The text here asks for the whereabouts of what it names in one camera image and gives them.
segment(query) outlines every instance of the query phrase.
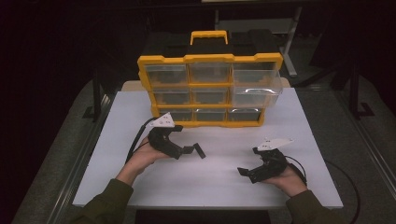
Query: white table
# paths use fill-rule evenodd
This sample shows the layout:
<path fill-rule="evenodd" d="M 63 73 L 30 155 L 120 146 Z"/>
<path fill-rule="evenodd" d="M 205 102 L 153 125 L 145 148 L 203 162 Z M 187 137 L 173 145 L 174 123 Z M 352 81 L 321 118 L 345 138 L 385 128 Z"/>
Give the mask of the white table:
<path fill-rule="evenodd" d="M 120 91 L 79 185 L 74 205 L 85 205 L 101 193 L 119 172 L 139 128 L 151 117 L 145 91 Z M 267 138 L 292 138 L 281 147 L 283 154 L 298 160 L 305 168 L 308 187 L 329 208 L 343 206 L 321 157 L 315 138 L 297 94 L 285 88 L 276 105 L 267 108 L 261 127 L 185 128 L 171 133 L 171 141 L 184 146 L 199 143 L 203 160 L 194 151 L 179 160 L 157 161 L 134 182 L 129 205 L 150 209 L 275 209 L 285 206 L 285 194 L 271 185 L 251 184 L 237 167 L 262 165 L 252 148 Z"/>

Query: green jacket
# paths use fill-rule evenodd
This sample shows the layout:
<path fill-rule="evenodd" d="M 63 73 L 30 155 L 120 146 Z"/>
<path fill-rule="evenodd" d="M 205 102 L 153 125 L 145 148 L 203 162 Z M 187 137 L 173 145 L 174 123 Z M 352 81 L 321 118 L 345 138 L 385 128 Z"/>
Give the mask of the green jacket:
<path fill-rule="evenodd" d="M 84 206 L 71 223 L 122 223 L 125 208 L 134 190 L 131 186 L 112 179 L 103 193 L 95 196 Z M 286 201 L 293 224 L 346 223 L 331 210 L 323 207 L 311 190 Z"/>

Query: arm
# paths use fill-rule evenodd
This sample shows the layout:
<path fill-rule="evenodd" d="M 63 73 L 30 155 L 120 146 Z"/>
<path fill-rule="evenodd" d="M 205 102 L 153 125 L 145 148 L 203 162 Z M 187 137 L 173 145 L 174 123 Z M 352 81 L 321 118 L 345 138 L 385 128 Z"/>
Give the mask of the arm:
<path fill-rule="evenodd" d="M 286 201 L 286 206 L 294 224 L 346 223 L 333 211 L 323 207 L 314 193 L 289 166 L 281 175 L 263 182 L 275 185 L 290 197 Z"/>
<path fill-rule="evenodd" d="M 105 190 L 88 202 L 71 223 L 122 223 L 134 180 L 156 160 L 169 158 L 151 147 L 147 138 L 140 146 L 116 178 L 111 179 Z"/>

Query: dark wall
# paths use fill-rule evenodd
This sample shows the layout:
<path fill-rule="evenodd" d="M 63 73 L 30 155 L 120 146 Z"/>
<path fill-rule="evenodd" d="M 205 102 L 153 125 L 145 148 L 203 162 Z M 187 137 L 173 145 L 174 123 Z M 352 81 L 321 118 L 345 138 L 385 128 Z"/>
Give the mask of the dark wall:
<path fill-rule="evenodd" d="M 344 59 L 354 62 L 396 115 L 395 11 L 386 0 L 335 5 L 311 64 L 326 68 Z"/>
<path fill-rule="evenodd" d="M 1 7 L 1 223 L 9 223 L 89 81 L 66 23 L 66 1 Z"/>

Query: person's right hand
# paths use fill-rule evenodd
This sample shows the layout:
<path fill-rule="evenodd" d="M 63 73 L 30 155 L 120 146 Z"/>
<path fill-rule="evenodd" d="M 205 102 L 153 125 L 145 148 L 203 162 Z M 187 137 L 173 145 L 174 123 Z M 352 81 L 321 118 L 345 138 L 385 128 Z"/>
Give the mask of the person's right hand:
<path fill-rule="evenodd" d="M 286 167 L 282 174 L 263 180 L 262 183 L 275 185 L 289 197 L 308 190 L 303 180 L 289 166 Z"/>

